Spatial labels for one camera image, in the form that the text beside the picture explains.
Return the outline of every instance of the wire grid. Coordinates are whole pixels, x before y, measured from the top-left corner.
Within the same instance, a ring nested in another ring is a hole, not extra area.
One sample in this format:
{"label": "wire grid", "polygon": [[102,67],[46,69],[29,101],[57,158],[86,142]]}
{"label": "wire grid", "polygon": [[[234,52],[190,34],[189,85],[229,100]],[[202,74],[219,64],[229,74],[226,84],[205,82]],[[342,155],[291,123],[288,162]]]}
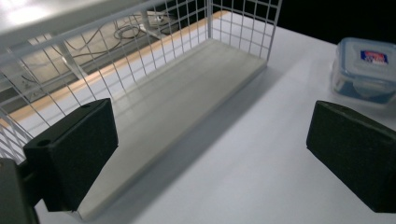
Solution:
{"label": "wire grid", "polygon": [[[7,48],[14,60],[0,60],[0,86],[9,84],[17,94],[0,103],[0,157],[23,161],[23,146],[77,107],[125,94],[208,38],[268,60],[280,5],[166,1],[149,6],[149,13],[129,8],[77,35],[43,34],[23,50]],[[9,111],[17,104],[23,106]]]}

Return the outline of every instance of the wire basket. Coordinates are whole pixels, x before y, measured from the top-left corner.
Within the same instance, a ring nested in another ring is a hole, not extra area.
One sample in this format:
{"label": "wire basket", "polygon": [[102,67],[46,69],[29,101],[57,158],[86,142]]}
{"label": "wire basket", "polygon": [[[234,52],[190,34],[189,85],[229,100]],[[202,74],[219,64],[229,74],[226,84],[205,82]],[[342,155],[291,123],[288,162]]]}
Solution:
{"label": "wire basket", "polygon": [[105,8],[89,22],[65,21],[62,31],[52,24],[27,27],[15,39],[10,36],[18,33],[0,33],[0,157],[24,161],[23,146],[59,119],[93,100],[124,94],[208,38],[268,60],[280,5],[146,1]]}

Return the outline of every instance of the wooden edge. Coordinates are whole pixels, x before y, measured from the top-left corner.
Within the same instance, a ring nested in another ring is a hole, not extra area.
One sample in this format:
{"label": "wooden edge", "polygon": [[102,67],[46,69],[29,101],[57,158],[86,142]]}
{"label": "wooden edge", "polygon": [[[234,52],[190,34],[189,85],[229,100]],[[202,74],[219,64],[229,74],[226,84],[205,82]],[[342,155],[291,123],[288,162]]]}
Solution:
{"label": "wooden edge", "polygon": [[[229,13],[229,11],[218,11],[212,15],[212,18],[218,19],[219,17],[221,17],[227,13]],[[191,24],[190,26],[184,27],[180,31],[175,32],[171,35],[168,35],[167,37],[152,43],[150,46],[146,46],[146,47],[142,48],[141,50],[134,52],[134,53],[128,55],[127,57],[114,62],[114,64],[110,64],[110,65],[100,69],[99,71],[89,74],[84,79],[80,79],[80,80],[70,84],[68,87],[61,88],[58,91],[51,93],[50,96],[49,95],[44,96],[43,98],[41,98],[37,101],[34,101],[30,105],[26,105],[26,106],[22,107],[21,109],[18,109],[17,111],[12,112],[11,114],[9,114],[9,116],[12,117],[12,119],[14,119],[17,122],[19,120],[25,119],[35,113],[33,108],[36,111],[40,111],[40,110],[44,109],[45,107],[51,105],[53,101],[59,101],[59,100],[62,100],[66,96],[70,96],[71,91],[72,92],[79,91],[79,90],[83,89],[84,87],[86,87],[87,84],[92,85],[95,82],[101,80],[102,77],[106,77],[106,76],[110,75],[112,72],[114,72],[114,67],[125,66],[128,64],[128,62],[134,62],[135,60],[139,60],[140,57],[144,57],[144,56],[150,54],[153,50],[159,49],[164,45],[171,44],[172,41],[174,41],[176,39],[180,39],[183,35],[187,35],[189,32],[195,31],[199,27],[202,27],[206,24],[207,24],[207,18],[204,18],[194,24]],[[0,119],[0,123],[4,127],[9,126],[8,123],[5,122],[3,119]]]}

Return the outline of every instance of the black rubber pad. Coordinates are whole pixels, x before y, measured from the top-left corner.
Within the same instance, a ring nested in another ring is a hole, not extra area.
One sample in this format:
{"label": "black rubber pad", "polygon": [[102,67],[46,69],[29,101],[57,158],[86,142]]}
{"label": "black rubber pad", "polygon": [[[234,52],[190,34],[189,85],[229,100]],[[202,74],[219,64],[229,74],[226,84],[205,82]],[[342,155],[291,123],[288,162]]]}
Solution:
{"label": "black rubber pad", "polygon": [[23,148],[49,211],[75,211],[118,146],[109,99],[76,109]]}
{"label": "black rubber pad", "polygon": [[306,145],[373,211],[396,212],[396,132],[347,107],[317,101]]}

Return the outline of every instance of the white wire basket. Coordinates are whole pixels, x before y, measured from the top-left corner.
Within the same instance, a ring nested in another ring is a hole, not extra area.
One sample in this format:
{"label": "white wire basket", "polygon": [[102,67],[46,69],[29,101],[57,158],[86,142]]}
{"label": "white wire basket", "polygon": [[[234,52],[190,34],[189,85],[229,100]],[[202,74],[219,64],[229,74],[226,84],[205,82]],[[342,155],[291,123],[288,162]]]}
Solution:
{"label": "white wire basket", "polygon": [[[143,117],[154,116],[156,111],[175,113],[159,101],[169,102],[173,107],[187,102],[190,111],[175,116],[175,119],[184,119],[177,123],[185,126],[174,130],[179,126],[172,122],[166,124],[174,133],[168,137],[170,140],[162,143],[168,147],[203,115],[264,69],[270,57],[281,6],[281,0],[99,2],[71,7],[68,3],[57,3],[63,4],[64,10],[61,13],[53,9],[53,15],[47,18],[47,14],[38,9],[50,6],[30,6],[30,20],[26,21],[15,19],[15,15],[23,12],[20,10],[23,6],[12,3],[3,6],[10,12],[8,21],[2,21],[0,26],[4,28],[0,32],[0,158],[21,163],[25,160],[22,148],[27,142],[79,106],[104,98],[111,98],[113,102],[120,147],[122,138],[132,141],[124,136],[132,132],[125,131],[128,125],[139,123]],[[32,13],[36,9],[44,19],[35,20]],[[198,79],[183,75],[194,74],[192,71],[195,70],[202,70],[202,77],[206,73],[240,74],[218,76],[216,80],[211,76]],[[170,72],[178,75],[165,75]],[[192,80],[201,86],[188,86]],[[166,82],[178,84],[163,90]],[[231,87],[221,87],[221,83],[229,83]],[[210,85],[216,88],[207,89]],[[203,97],[180,98],[180,94],[202,94]],[[151,99],[153,95],[161,99]],[[151,98],[136,107],[139,102],[136,99],[144,97]],[[125,118],[127,107],[138,111],[135,117]],[[163,121],[160,117],[148,119],[146,125],[152,126],[155,132],[161,130],[157,128]],[[137,142],[144,138],[139,134]],[[151,154],[134,163],[141,162],[140,169],[158,157],[160,151],[148,152]],[[130,180],[130,173],[129,170],[128,176],[123,178]],[[123,186],[123,181],[111,182]],[[102,189],[96,191],[104,194]],[[119,192],[118,187],[107,195],[113,192]],[[107,201],[107,198],[98,199],[100,196],[95,193],[87,197],[98,201],[89,202],[87,207],[90,208],[101,207],[100,203]],[[98,211],[79,210],[84,219]]]}

